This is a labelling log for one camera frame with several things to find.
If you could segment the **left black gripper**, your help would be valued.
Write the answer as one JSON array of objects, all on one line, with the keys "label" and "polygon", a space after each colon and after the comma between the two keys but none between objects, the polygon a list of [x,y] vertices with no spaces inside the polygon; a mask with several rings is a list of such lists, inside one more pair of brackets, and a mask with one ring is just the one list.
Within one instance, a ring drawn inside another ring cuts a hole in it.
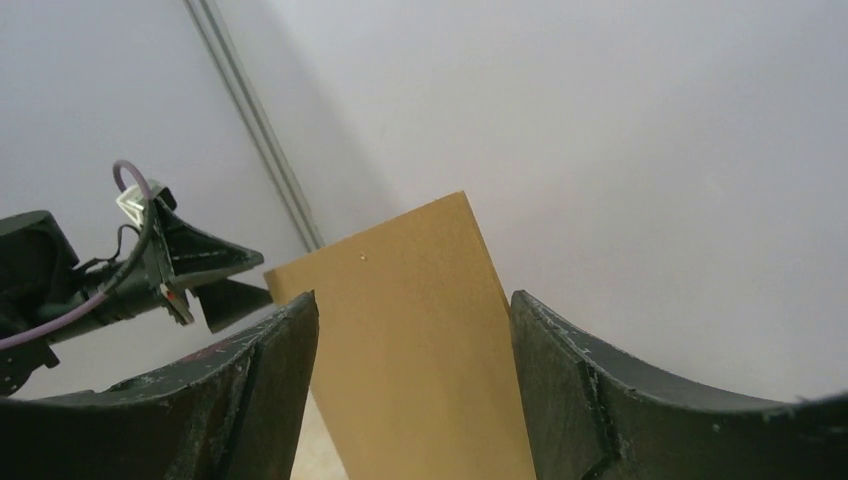
[{"label": "left black gripper", "polygon": [[[225,241],[182,220],[165,203],[152,203],[153,253],[146,253],[106,299],[81,318],[46,335],[57,344],[117,322],[162,309],[182,326],[195,322],[183,290],[195,288],[206,325],[218,333],[273,303],[267,289],[228,279],[264,262],[253,249]],[[68,300],[39,308],[41,320],[54,320],[101,292],[122,262],[84,273]]]}]

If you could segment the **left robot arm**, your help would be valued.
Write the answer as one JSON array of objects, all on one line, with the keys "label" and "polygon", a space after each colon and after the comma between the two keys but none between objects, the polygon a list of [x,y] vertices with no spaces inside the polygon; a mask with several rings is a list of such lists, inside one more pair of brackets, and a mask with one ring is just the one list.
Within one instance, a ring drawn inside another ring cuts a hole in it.
[{"label": "left robot arm", "polygon": [[1,394],[16,393],[41,368],[59,359],[53,345],[117,322],[163,309],[181,325],[200,303],[217,333],[271,304],[261,287],[234,280],[264,261],[261,253],[205,233],[174,212],[170,200],[146,202],[139,238],[124,260],[81,263],[53,215],[26,212],[1,221],[1,337],[30,332],[71,313],[97,294],[105,299],[80,318],[44,336],[1,351]]}]

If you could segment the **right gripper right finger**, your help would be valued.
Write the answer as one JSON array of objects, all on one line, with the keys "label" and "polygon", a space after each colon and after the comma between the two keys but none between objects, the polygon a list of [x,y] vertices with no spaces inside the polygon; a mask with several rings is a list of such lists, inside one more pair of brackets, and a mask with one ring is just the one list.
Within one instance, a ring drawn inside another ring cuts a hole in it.
[{"label": "right gripper right finger", "polygon": [[510,329],[540,479],[843,479],[847,397],[778,402],[672,374],[526,291]]}]

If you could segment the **brown backing board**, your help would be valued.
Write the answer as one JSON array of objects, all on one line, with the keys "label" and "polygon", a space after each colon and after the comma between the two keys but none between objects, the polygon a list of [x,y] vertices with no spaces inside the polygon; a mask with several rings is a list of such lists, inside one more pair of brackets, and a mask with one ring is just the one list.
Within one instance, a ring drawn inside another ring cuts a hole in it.
[{"label": "brown backing board", "polygon": [[269,270],[319,309],[311,391],[352,479],[531,479],[509,305],[458,191]]}]

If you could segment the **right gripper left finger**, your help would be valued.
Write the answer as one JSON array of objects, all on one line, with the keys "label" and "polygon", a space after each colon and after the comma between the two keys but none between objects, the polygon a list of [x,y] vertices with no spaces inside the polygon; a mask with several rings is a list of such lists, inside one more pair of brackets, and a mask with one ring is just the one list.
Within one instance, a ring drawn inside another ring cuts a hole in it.
[{"label": "right gripper left finger", "polygon": [[5,479],[287,479],[319,339],[311,292],[102,392],[1,403]]}]

